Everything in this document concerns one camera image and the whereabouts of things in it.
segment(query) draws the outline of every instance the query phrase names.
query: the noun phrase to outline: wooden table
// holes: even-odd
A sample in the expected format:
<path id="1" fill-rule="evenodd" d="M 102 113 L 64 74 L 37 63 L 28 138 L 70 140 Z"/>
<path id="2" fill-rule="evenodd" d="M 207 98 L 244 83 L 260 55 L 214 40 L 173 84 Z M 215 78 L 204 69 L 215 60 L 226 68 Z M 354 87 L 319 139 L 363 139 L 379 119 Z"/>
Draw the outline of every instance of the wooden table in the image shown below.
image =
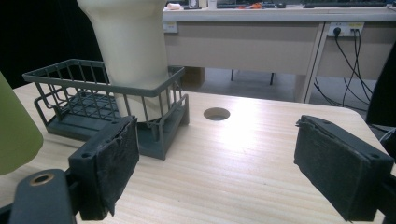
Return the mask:
<path id="1" fill-rule="evenodd" d="M 68 156 L 83 144 L 47 133 L 33 107 L 38 96 L 34 85 L 15 92 L 45 142 L 31 162 L 0 176 L 0 206 L 12 202 L 24 177 L 49 168 L 65 170 Z M 348 109 L 189 96 L 191 122 L 179 127 L 166 160 L 142 156 L 116 204 L 116 215 L 95 223 L 344 223 L 293 163 L 296 121 L 303 114 L 327 119 L 384 150 L 361 116 Z M 211 107 L 223 107 L 231 116 L 206 119 L 204 111 Z M 378 212 L 375 223 L 382 220 Z"/>

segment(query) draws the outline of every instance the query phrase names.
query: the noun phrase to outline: gray floor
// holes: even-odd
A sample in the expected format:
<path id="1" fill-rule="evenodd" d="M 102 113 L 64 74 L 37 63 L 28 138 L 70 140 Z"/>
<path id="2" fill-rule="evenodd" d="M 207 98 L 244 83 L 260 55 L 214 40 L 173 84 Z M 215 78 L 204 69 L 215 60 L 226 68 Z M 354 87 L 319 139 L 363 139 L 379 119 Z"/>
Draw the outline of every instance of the gray floor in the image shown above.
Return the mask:
<path id="1" fill-rule="evenodd" d="M 257 99 L 269 99 L 293 102 L 295 75 L 275 74 L 273 85 L 270 85 L 271 73 L 234 71 L 233 81 L 231 81 L 230 69 L 206 68 L 205 82 L 202 86 L 184 86 L 185 91 L 197 91 L 204 93 L 214 93 L 231 96 L 242 96 Z M 346 92 L 346 84 L 340 77 L 318 77 L 318 85 L 322 92 L 330 99 L 342 103 Z M 373 90 L 375 81 L 364 80 L 366 85 Z M 346 93 L 344 105 L 353 106 L 365 119 L 367 110 L 367 96 L 363 91 L 361 83 L 357 79 L 352 79 L 350 89 L 365 103 L 353 96 L 350 91 Z M 331 105 L 314 88 L 311 94 L 310 104 Z M 377 137 L 382 136 L 382 132 L 372 129 Z"/>

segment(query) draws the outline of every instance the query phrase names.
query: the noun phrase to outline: green lampshade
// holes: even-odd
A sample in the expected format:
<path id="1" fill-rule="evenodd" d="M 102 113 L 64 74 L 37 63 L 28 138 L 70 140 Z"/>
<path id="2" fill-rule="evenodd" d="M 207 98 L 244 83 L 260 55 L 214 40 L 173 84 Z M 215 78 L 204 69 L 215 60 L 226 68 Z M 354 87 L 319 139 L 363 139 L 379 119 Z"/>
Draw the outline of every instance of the green lampshade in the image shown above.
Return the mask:
<path id="1" fill-rule="evenodd" d="M 0 175 L 31 161 L 43 135 L 0 72 Z"/>

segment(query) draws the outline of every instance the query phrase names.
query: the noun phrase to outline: black cable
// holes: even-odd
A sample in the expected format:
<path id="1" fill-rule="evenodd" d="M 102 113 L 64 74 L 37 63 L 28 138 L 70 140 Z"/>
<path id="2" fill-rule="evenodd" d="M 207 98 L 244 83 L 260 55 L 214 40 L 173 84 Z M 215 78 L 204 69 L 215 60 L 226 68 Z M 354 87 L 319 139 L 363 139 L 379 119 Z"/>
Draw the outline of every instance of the black cable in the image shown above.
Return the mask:
<path id="1" fill-rule="evenodd" d="M 346 87 L 348 88 L 347 80 L 346 80 L 345 78 L 344 78 L 344 83 L 346 84 Z M 350 93 L 352 93 L 353 96 L 355 96 L 356 99 L 358 99 L 358 100 L 361 101 L 362 103 L 364 103 L 364 104 L 366 104 L 366 105 L 369 104 L 369 103 L 363 101 L 363 100 L 362 100 L 358 95 L 356 95 L 355 92 L 353 92 L 351 89 L 349 89 L 349 91 L 350 91 Z"/>
<path id="2" fill-rule="evenodd" d="M 314 82 L 314 86 L 317 88 L 318 92 L 323 96 L 323 98 L 330 104 L 330 105 L 334 105 L 334 106 L 341 106 L 341 107 L 346 107 L 346 108 L 350 108 L 350 109 L 355 109 L 355 110 L 360 110 L 360 111 L 367 111 L 365 109 L 361 109 L 361 108 L 357 108 L 355 106 L 351 106 L 351 105 L 342 105 L 336 101 L 334 101 L 333 99 L 329 98 L 328 96 L 326 96 L 324 94 L 324 92 L 320 89 L 320 86 L 318 84 L 318 79 L 315 78 L 315 82 Z"/>
<path id="3" fill-rule="evenodd" d="M 354 36 L 355 36 L 355 39 L 356 39 L 356 32 L 358 32 L 358 35 L 359 35 L 359 43 L 361 42 L 361 31 L 358 29 L 358 30 L 355 30 L 354 32 L 353 32 L 353 34 L 354 34 Z M 370 90 L 370 88 L 366 85 L 366 83 L 364 82 L 364 80 L 361 78 L 361 69 L 360 69 L 360 67 L 359 67 L 359 58 L 357 58 L 357 62 L 358 62 L 358 74 L 359 74 L 359 80 L 361 81 L 361 87 L 363 88 L 363 91 L 364 91 L 364 94 L 366 95 L 366 97 L 367 97 L 367 100 L 370 102 L 370 97 L 368 96 L 368 94 L 367 94 L 367 91 L 366 91 L 366 89 L 364 88 L 364 87 L 366 87 L 367 88 L 367 90 L 371 93 L 371 94 L 373 94 L 373 92 L 372 92 L 372 90 Z"/>
<path id="4" fill-rule="evenodd" d="M 360 55 L 360 53 L 361 53 L 361 39 L 359 38 L 359 45 L 357 46 L 356 31 L 353 31 L 353 32 L 354 32 L 354 36 L 355 36 L 355 38 L 354 38 L 354 42 L 355 42 L 355 64 L 354 64 L 354 66 L 353 66 L 353 69 L 354 69 L 354 71 L 355 71 L 356 67 L 357 67 L 358 64 L 359 64 L 359 55 Z M 351 84 L 351 82 L 352 82 L 353 75 L 354 75 L 354 73 L 353 73 L 353 71 L 352 71 L 352 74 L 351 74 L 351 76 L 350 76 L 350 78 L 349 78 L 348 83 L 347 83 L 347 80 L 344 78 L 344 83 L 346 84 L 346 90 L 345 90 L 345 92 L 344 92 L 343 103 L 342 103 L 342 105 L 345 104 L 345 99 L 346 99 L 346 96 L 347 96 L 347 92 L 348 92 L 348 91 L 350 91 L 350 93 L 352 93 L 352 95 L 355 96 L 356 99 L 358 99 L 358 100 L 361 101 L 362 103 L 368 105 L 369 103 L 364 102 L 358 95 L 355 94 L 355 92 L 352 91 L 352 89 L 350 89 L 350 84 Z"/>
<path id="5" fill-rule="evenodd" d="M 335 30 L 336 30 L 336 29 L 337 29 L 337 28 L 334 29 L 335 43 L 336 43 L 338 49 L 341 51 L 342 55 L 344 56 L 344 58 L 345 58 L 345 60 L 346 60 L 346 63 L 348 64 L 349 68 L 352 70 L 352 76 L 355 75 L 355 76 L 360 80 L 361 85 L 362 85 L 362 87 L 363 87 L 364 94 L 366 95 L 367 99 L 370 101 L 370 97 L 368 96 L 368 94 L 367 94 L 367 92 L 366 92 L 366 89 L 367 89 L 370 93 L 373 93 L 373 92 L 372 92 L 372 90 L 370 90 L 370 88 L 367 86 L 367 84 L 366 84 L 366 83 L 363 81 L 363 79 L 361 78 L 360 69 L 359 69 L 359 59 L 356 59 L 356 60 L 358 61 L 358 62 L 357 62 L 358 72 L 356 72 L 356 69 L 354 69 L 354 68 L 352 67 L 352 65 L 351 65 L 350 62 L 349 62 L 349 59 L 347 58 L 347 56 L 345 55 L 344 51 L 342 50 L 340 44 L 338 43 L 338 35 L 339 35 L 339 33 L 338 33 L 338 34 L 335 33 Z M 359 30 L 354 31 L 355 40 L 356 40 L 356 32 L 359 33 L 359 42 L 361 42 L 361 35 L 360 35 L 360 31 L 359 31 Z"/>

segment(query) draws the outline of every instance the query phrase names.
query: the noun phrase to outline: wire basket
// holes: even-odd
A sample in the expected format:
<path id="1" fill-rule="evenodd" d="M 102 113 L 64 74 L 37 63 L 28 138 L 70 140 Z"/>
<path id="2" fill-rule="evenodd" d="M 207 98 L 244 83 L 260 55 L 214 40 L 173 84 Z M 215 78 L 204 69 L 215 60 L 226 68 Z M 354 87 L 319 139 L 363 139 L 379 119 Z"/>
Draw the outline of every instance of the wire basket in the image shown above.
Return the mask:
<path id="1" fill-rule="evenodd" d="M 184 68 L 168 67 L 169 78 L 153 90 L 112 86 L 103 62 L 71 59 L 26 74 L 26 81 L 34 82 L 40 93 L 35 107 L 49 133 L 87 141 L 109 122 L 120 118 L 114 94 L 123 96 L 128 116 L 132 116 L 127 96 L 142 99 L 145 118 L 138 118 L 137 135 L 141 155 L 165 160 L 180 124 L 189 124 L 189 97 L 178 83 Z M 149 120 L 145 99 L 158 99 L 166 92 L 165 113 Z"/>

